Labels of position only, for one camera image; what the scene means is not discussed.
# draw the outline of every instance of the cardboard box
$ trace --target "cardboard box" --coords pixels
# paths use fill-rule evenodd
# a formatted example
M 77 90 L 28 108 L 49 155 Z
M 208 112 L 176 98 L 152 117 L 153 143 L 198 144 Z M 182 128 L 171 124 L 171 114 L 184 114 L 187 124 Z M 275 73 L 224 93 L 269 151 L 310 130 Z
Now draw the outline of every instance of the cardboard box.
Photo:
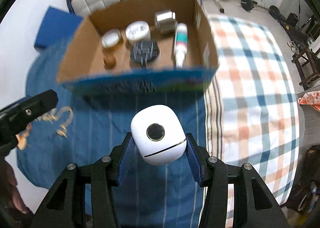
M 188 53 L 184 67 L 175 69 L 174 34 L 156 32 L 156 12 L 172 10 L 179 23 L 188 26 Z M 158 41 L 161 55 L 147 69 L 130 60 L 126 27 L 138 20 L 150 25 L 151 38 Z M 116 66 L 105 70 L 101 37 L 111 29 L 120 29 L 123 45 L 117 50 Z M 217 51 L 210 23 L 197 0 L 130 0 L 97 10 L 86 17 L 69 45 L 57 75 L 57 82 L 80 94 L 139 93 L 155 91 L 202 91 L 211 82 L 218 67 Z

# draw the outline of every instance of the striped blue fabric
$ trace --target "striped blue fabric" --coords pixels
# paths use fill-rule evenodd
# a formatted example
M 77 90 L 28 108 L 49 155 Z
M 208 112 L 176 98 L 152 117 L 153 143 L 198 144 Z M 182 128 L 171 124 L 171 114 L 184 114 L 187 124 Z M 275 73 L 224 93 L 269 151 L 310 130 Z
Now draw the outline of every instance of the striped blue fabric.
M 82 166 L 108 155 L 130 131 L 133 116 L 152 105 L 172 108 L 185 133 L 191 132 L 197 143 L 205 147 L 202 93 L 75 96 L 55 82 L 68 43 L 69 40 L 62 40 L 46 49 L 28 74 L 27 95 L 53 89 L 59 98 L 55 112 L 32 123 L 27 148 L 17 152 L 18 167 L 31 183 L 49 189 L 68 163 Z M 65 112 L 58 117 L 61 110 Z M 68 119 L 71 123 L 61 128 Z M 65 131 L 66 137 L 57 134 L 59 129 Z M 156 167 L 147 164 L 135 149 L 127 179 L 121 187 L 113 189 L 113 194 L 123 226 L 198 226 L 203 189 L 193 180 L 185 154 L 171 164 Z M 89 186 L 86 188 L 86 212 L 91 213 Z

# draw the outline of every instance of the wooden stool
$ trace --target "wooden stool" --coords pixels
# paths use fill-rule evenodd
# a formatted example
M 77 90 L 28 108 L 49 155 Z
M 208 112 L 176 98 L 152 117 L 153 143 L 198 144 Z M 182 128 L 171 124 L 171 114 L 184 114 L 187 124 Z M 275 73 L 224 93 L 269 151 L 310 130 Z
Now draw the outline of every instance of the wooden stool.
M 320 77 L 320 62 L 319 62 L 319 58 L 317 57 L 319 53 L 320 53 L 320 49 L 316 53 L 313 53 L 313 51 L 310 50 L 309 48 L 305 48 L 298 55 L 294 54 L 292 56 L 293 60 L 291 60 L 291 62 L 296 64 L 300 78 L 301 78 L 301 82 L 299 83 L 299 85 L 303 86 L 303 89 L 305 91 L 310 88 L 308 86 L 309 83 L 312 83 L 313 81 L 317 80 Z M 306 62 L 303 63 L 302 66 L 298 61 L 299 58 L 303 58 L 306 60 Z M 310 63 L 312 74 L 305 77 L 302 67 L 304 67 L 308 63 Z

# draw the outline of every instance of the weight plate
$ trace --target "weight plate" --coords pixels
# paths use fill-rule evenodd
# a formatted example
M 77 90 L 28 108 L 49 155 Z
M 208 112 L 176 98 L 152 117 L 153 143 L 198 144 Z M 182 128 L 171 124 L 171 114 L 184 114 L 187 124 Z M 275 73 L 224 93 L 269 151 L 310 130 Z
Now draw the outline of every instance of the weight plate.
M 252 0 L 241 0 L 240 2 L 243 9 L 246 11 L 251 11 L 253 9 L 253 1 Z
M 278 20 L 279 21 L 285 21 L 285 16 L 280 13 L 279 16 L 278 16 Z
M 269 7 L 269 13 L 273 17 L 273 19 L 275 19 L 275 20 L 277 20 L 280 15 L 280 11 L 279 11 L 278 7 L 276 7 L 274 5 L 271 5 Z

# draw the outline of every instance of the metal bolt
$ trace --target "metal bolt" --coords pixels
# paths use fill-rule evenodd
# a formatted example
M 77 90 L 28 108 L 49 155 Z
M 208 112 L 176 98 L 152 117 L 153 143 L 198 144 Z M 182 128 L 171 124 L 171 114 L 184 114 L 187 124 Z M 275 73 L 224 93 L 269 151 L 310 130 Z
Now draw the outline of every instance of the metal bolt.
M 32 114 L 32 111 L 30 109 L 26 110 L 26 115 L 30 116 Z
M 208 161 L 210 161 L 211 163 L 216 163 L 218 159 L 216 157 L 209 157 Z
M 250 163 L 245 163 L 245 164 L 243 165 L 243 167 L 244 167 L 246 170 L 252 169 L 252 165 L 251 165 Z
M 104 156 L 101 160 L 102 162 L 107 163 L 111 160 L 111 158 L 109 156 Z
M 76 168 L 76 165 L 74 163 L 70 163 L 68 166 L 67 166 L 67 169 L 69 170 L 73 170 Z

